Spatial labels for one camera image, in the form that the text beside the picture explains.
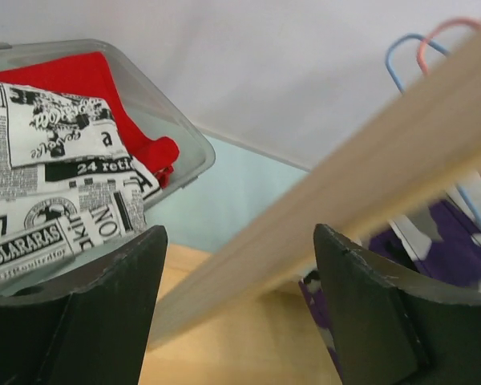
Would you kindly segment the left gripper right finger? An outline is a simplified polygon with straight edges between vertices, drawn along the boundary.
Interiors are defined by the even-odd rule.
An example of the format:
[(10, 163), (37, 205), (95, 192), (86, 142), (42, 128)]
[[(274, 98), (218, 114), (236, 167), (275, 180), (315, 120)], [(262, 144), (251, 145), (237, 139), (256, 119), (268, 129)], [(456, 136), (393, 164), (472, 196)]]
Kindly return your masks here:
[(481, 293), (313, 232), (345, 384), (481, 384)]

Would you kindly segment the red trousers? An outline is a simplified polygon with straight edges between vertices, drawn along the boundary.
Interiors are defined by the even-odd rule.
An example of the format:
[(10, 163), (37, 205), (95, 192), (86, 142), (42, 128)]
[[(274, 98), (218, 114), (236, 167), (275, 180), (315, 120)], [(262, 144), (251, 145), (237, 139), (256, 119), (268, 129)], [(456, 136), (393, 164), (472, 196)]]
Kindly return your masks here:
[(105, 56), (99, 52), (70, 55), (26, 67), (0, 71), (0, 82), (105, 99), (126, 149), (167, 188), (180, 149), (170, 137), (148, 138), (127, 114)]

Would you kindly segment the black white print trousers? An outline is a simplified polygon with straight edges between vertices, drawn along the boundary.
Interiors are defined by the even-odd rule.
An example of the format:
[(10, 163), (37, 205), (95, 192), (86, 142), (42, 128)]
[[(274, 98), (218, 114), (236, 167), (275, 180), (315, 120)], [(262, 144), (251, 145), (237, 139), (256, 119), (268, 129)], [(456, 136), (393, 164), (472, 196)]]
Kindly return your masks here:
[(0, 290), (143, 232), (160, 193), (104, 99), (0, 83)]

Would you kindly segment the light blue wire hanger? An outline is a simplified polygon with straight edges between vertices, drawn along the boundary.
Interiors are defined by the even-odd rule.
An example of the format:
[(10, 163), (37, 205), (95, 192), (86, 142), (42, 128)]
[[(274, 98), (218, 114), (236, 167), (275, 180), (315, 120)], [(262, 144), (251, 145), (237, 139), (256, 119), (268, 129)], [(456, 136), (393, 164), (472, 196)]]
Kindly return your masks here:
[[(422, 35), (405, 34), (390, 44), (385, 56), (386, 69), (397, 89), (403, 93), (422, 76), (415, 59), (412, 58), (415, 45), (420, 43)], [(452, 201), (477, 226), (476, 237), (481, 241), (481, 176), (478, 172), (450, 187), (446, 198)]]

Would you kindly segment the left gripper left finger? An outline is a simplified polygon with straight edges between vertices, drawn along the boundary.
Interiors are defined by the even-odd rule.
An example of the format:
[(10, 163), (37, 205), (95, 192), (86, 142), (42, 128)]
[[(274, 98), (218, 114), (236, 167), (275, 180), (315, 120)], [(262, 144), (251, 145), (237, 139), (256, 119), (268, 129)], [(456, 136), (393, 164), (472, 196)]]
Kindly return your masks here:
[(136, 384), (168, 235), (154, 225), (118, 249), (0, 295), (0, 384)]

